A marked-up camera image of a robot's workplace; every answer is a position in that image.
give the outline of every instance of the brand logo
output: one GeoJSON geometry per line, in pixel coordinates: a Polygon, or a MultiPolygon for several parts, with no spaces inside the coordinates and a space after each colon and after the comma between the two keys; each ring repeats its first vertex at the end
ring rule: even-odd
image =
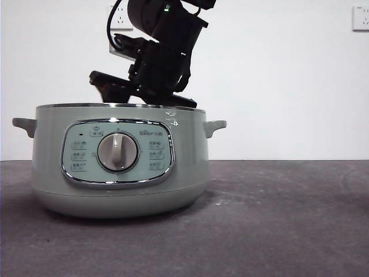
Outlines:
{"type": "Polygon", "coordinates": [[[162,132],[149,132],[147,130],[140,131],[140,136],[162,136],[162,132]]]}

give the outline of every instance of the button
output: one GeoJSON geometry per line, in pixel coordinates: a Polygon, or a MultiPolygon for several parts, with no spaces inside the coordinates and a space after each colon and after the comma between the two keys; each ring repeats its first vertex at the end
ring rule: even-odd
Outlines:
{"type": "Polygon", "coordinates": [[[73,163],[71,166],[71,170],[73,172],[86,172],[86,163],[73,163]]]}
{"type": "Polygon", "coordinates": [[[164,144],[161,141],[150,141],[150,149],[164,149],[164,144]]]}
{"type": "Polygon", "coordinates": [[[86,160],[86,152],[75,152],[71,155],[72,161],[85,161],[86,160]]]}
{"type": "Polygon", "coordinates": [[[162,162],[150,163],[150,170],[163,170],[164,164],[162,162]]]}
{"type": "Polygon", "coordinates": [[[103,135],[104,131],[102,131],[98,126],[95,126],[90,130],[90,137],[102,137],[103,135]]]}
{"type": "Polygon", "coordinates": [[[71,144],[73,150],[87,150],[86,141],[75,141],[71,144]]]}
{"type": "Polygon", "coordinates": [[[150,151],[150,160],[164,160],[164,154],[160,151],[150,151]]]}

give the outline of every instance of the black cable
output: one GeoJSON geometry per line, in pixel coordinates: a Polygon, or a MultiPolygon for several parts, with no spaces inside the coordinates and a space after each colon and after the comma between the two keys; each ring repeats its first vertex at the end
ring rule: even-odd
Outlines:
{"type": "Polygon", "coordinates": [[[122,51],[123,47],[117,46],[113,41],[113,38],[111,36],[111,21],[113,19],[113,16],[114,16],[119,4],[121,3],[121,1],[122,0],[117,0],[117,2],[114,4],[114,6],[113,6],[113,8],[110,12],[109,19],[108,19],[108,24],[107,24],[107,27],[106,27],[106,32],[107,32],[107,35],[108,35],[110,45],[112,45],[113,48],[116,49],[116,51],[122,51]]]}
{"type": "Polygon", "coordinates": [[[194,13],[194,16],[198,16],[200,14],[200,12],[201,12],[201,8],[198,8],[197,12],[194,13]]]}

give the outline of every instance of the control panel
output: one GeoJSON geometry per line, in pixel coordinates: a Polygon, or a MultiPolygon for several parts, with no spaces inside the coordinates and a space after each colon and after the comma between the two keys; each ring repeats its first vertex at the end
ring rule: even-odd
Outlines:
{"type": "Polygon", "coordinates": [[[81,121],[66,132],[61,163],[69,178],[90,187],[139,187],[170,173],[174,163],[172,137],[159,122],[116,118],[81,121]]]}

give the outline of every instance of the chrome rim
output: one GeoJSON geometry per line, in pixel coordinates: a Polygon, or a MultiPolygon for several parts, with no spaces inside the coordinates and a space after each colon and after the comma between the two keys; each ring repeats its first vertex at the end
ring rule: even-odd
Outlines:
{"type": "Polygon", "coordinates": [[[117,104],[117,103],[66,103],[66,104],[49,104],[36,107],[37,110],[41,108],[65,108],[65,107],[125,107],[125,108],[162,108],[166,110],[183,110],[183,111],[195,111],[198,113],[206,113],[204,110],[198,108],[188,107],[169,107],[159,105],[147,105],[147,104],[117,104]]]}

